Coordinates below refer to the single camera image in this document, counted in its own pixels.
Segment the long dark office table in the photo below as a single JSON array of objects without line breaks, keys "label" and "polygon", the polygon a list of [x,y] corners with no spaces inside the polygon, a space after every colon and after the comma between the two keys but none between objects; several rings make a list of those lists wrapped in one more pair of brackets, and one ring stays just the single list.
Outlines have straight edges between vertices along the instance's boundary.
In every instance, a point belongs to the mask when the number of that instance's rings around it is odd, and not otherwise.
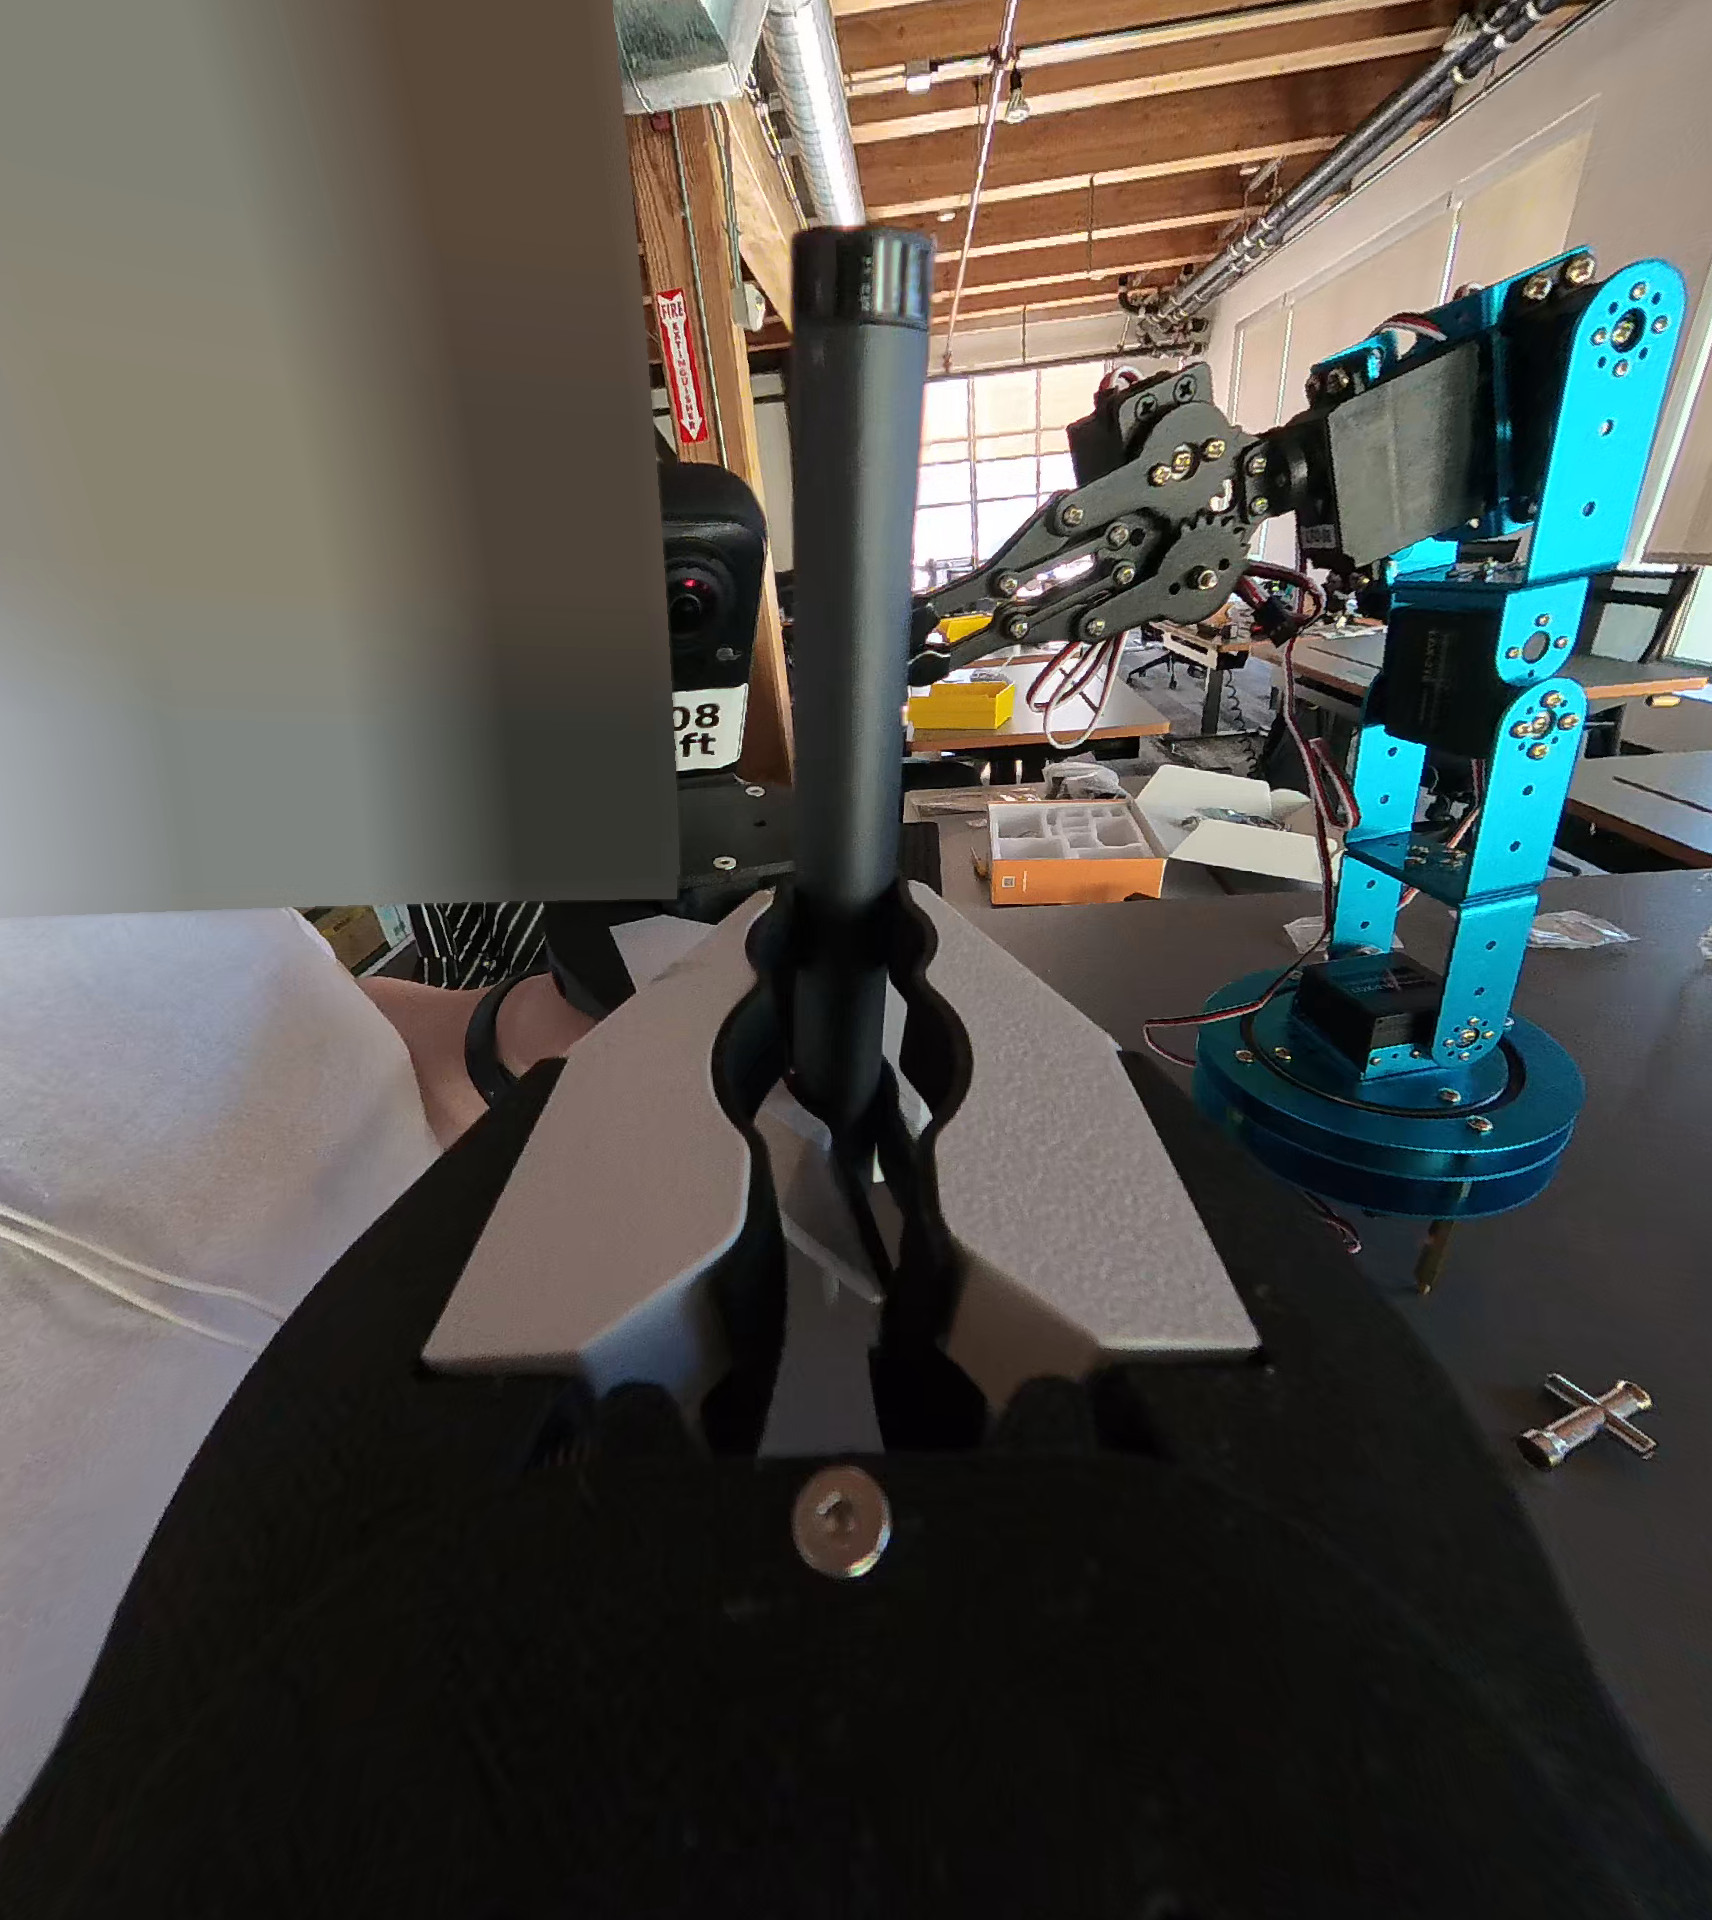
[{"label": "long dark office table", "polygon": [[[1292,647],[1293,679],[1316,698],[1359,708],[1381,668],[1384,629],[1313,629]],[[1633,702],[1674,702],[1708,689],[1708,677],[1681,670],[1674,662],[1618,662],[1575,654],[1554,673],[1585,689],[1592,708],[1620,708]]]}]

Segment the black wristband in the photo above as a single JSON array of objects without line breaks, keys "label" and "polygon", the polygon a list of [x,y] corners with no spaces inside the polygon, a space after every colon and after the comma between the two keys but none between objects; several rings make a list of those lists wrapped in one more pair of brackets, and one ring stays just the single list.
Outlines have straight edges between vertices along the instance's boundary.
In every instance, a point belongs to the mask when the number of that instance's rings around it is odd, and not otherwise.
[{"label": "black wristband", "polygon": [[486,1112],[500,1108],[548,1057],[539,1017],[549,985],[548,972],[517,972],[475,997],[461,1037],[461,1065]]}]

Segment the striped black white cloth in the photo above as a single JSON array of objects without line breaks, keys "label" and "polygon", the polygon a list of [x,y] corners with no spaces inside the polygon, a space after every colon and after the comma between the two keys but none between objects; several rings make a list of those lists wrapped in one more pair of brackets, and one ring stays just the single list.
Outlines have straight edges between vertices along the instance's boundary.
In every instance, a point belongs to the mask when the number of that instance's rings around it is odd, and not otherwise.
[{"label": "striped black white cloth", "polygon": [[404,914],[428,989],[482,993],[548,966],[542,903],[421,903]]}]

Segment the black screwdriver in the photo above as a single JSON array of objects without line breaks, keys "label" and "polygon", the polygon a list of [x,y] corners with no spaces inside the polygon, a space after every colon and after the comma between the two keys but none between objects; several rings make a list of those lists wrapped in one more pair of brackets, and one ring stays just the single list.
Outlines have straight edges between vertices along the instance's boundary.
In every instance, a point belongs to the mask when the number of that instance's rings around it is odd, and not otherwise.
[{"label": "black screwdriver", "polygon": [[790,1087],[876,1284],[870,1207],[899,837],[911,530],[933,244],[814,227],[792,246],[795,661]]}]

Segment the white cardboard lid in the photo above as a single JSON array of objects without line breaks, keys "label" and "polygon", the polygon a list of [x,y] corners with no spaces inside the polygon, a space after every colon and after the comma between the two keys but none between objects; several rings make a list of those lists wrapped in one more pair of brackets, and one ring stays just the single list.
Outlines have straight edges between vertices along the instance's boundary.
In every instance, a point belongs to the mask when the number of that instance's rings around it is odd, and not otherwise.
[{"label": "white cardboard lid", "polygon": [[1170,860],[1309,887],[1323,874],[1316,808],[1300,791],[1170,765],[1134,808]]}]

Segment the wooden edged office table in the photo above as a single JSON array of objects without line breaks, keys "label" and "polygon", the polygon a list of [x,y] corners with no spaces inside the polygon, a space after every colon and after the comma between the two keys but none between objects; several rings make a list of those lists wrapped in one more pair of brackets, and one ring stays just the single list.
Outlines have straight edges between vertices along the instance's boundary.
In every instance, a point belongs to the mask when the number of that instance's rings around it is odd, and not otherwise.
[{"label": "wooden edged office table", "polygon": [[907,735],[907,757],[1048,757],[1074,754],[1107,743],[1142,743],[1165,739],[1172,720],[1129,689],[1115,690],[1093,716],[1087,733],[1071,739],[1067,733],[1049,735],[1040,708],[1021,701],[997,728],[927,730]]}]

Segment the metal cross wrench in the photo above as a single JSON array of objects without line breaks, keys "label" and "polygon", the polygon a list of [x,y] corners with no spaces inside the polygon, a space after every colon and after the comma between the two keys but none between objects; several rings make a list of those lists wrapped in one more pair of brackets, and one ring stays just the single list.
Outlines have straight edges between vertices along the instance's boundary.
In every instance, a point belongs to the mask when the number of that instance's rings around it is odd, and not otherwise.
[{"label": "metal cross wrench", "polygon": [[1633,1381],[1616,1381],[1592,1395],[1558,1372],[1539,1382],[1541,1392],[1561,1406],[1548,1424],[1526,1428],[1512,1446],[1526,1467],[1554,1473],[1597,1439],[1609,1439],[1637,1461],[1659,1452],[1659,1443],[1639,1428],[1639,1416],[1654,1409],[1654,1396]]}]

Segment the red white wall sign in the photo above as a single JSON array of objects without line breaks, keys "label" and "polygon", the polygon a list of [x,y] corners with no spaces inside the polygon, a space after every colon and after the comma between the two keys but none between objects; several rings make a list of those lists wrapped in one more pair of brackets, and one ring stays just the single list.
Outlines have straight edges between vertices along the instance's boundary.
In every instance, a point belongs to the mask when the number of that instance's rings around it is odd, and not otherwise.
[{"label": "red white wall sign", "polygon": [[687,291],[676,287],[653,293],[652,306],[676,443],[703,447],[710,443],[710,422],[699,376],[702,331],[692,318]]}]

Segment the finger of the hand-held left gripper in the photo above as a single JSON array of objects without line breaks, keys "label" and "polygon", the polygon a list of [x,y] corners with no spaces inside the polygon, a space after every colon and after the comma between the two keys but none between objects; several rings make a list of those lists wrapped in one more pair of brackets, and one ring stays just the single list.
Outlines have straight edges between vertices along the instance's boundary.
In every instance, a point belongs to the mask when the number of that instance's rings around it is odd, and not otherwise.
[{"label": "finger of the hand-held left gripper", "polygon": [[839,1188],[834,1141],[785,1080],[760,1108],[780,1228],[787,1251],[818,1277],[823,1297],[846,1293],[866,1304],[883,1301],[883,1284]]},{"label": "finger of the hand-held left gripper", "polygon": [[629,989],[640,995],[708,943],[716,928],[678,916],[645,916],[611,924],[608,933]]}]

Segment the ceiling pipe bundle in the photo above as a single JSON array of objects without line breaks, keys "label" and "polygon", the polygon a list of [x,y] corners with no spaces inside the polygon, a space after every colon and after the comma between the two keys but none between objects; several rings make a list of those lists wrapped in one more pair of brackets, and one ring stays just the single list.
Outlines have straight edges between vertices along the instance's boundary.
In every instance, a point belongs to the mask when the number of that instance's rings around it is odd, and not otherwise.
[{"label": "ceiling pipe bundle", "polygon": [[1492,73],[1497,60],[1572,9],[1572,3],[1499,3],[1480,12],[1466,34],[1448,43],[1433,60],[1397,87],[1307,175],[1235,238],[1224,243],[1205,266],[1134,306],[1132,320],[1147,339],[1173,336],[1231,287],[1252,276],[1321,208],[1351,193],[1410,132],[1441,119],[1469,84]]}]

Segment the dark desk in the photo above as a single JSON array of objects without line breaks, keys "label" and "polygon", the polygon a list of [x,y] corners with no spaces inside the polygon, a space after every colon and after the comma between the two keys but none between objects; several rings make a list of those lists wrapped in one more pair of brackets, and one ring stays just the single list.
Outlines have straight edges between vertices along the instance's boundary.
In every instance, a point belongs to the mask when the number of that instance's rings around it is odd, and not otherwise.
[{"label": "dark desk", "polygon": [[[1635,937],[1524,971],[1588,1107],[1549,1188],[1461,1227],[1424,1299],[1408,1220],[1341,1252],[1138,1074],[1261,1337],[1097,1388],[1203,1524],[1151,1521],[1149,1645],[1097,1654],[1147,1721],[1129,1787],[1173,1793],[1154,1916],[1712,1916],[1712,882],[1549,900]],[[1548,1375],[1633,1381],[1657,1452],[1532,1469]]]}]

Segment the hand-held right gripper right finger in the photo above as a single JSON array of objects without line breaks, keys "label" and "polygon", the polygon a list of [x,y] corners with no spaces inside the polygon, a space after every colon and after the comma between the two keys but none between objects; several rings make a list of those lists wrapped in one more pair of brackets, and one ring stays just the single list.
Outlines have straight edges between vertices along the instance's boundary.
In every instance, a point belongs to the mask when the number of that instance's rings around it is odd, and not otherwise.
[{"label": "hand-held right gripper right finger", "polygon": [[891,1452],[957,1452],[1036,1381],[1242,1366],[1260,1332],[1093,1021],[919,882],[890,900],[899,1000],[870,1110],[895,1215],[868,1349]]}]

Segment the orange box with white tray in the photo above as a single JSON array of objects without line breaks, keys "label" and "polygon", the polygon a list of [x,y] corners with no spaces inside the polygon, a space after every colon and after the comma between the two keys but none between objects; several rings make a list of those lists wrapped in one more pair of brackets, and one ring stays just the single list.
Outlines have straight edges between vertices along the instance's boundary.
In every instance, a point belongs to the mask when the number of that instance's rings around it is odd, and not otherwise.
[{"label": "orange box with white tray", "polygon": [[992,906],[1157,900],[1167,854],[1132,798],[1001,803],[987,808]]}]

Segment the person's white shirt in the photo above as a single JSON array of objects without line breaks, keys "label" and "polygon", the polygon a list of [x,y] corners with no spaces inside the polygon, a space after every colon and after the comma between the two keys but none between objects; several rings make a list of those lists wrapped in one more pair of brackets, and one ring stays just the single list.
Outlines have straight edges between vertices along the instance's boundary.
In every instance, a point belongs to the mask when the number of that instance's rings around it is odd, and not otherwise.
[{"label": "person's white shirt", "polygon": [[[436,1160],[405,1045],[292,908],[0,921],[0,1203],[253,1349]],[[0,1238],[0,1828],[251,1355]]]}]

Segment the person's left forearm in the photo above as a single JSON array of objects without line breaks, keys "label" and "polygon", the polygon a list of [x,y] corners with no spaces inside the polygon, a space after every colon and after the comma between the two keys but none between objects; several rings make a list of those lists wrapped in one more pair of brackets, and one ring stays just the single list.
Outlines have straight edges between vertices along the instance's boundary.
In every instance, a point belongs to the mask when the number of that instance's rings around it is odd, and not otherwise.
[{"label": "person's left forearm", "polygon": [[[488,1112],[461,1065],[467,1015],[482,991],[441,991],[395,977],[368,977],[359,989],[394,1026],[405,1048],[436,1144],[454,1146]],[[544,1029],[546,1057],[532,1069],[566,1057],[596,1026],[596,1018],[566,1000],[552,977],[539,1002],[538,1021]]]}]

